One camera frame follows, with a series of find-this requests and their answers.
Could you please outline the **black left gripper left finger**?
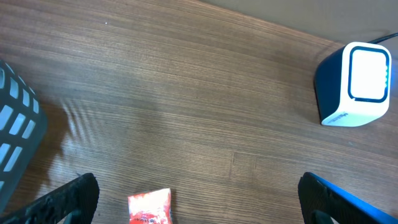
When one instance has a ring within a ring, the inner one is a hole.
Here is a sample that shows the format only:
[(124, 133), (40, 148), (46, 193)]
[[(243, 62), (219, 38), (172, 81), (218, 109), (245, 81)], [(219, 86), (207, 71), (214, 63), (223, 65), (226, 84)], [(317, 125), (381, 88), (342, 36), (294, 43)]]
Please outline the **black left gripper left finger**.
[(100, 189), (92, 173), (83, 174), (69, 183), (38, 198), (25, 207), (1, 218), (2, 224), (90, 224)]

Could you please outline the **red stick packet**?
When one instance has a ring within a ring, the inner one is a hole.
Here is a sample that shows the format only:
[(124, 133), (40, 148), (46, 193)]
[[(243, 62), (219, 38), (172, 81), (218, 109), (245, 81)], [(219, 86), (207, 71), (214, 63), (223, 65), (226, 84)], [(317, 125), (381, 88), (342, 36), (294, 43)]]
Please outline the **red stick packet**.
[(130, 224), (172, 224), (169, 188), (135, 194), (127, 199)]

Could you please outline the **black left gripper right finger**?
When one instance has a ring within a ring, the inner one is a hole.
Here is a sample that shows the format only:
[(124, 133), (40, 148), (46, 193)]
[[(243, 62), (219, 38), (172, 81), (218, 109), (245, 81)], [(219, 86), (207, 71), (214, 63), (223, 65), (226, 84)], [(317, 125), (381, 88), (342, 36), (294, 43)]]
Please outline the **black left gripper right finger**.
[(298, 183), (304, 223), (397, 223), (397, 219), (321, 177), (305, 172)]

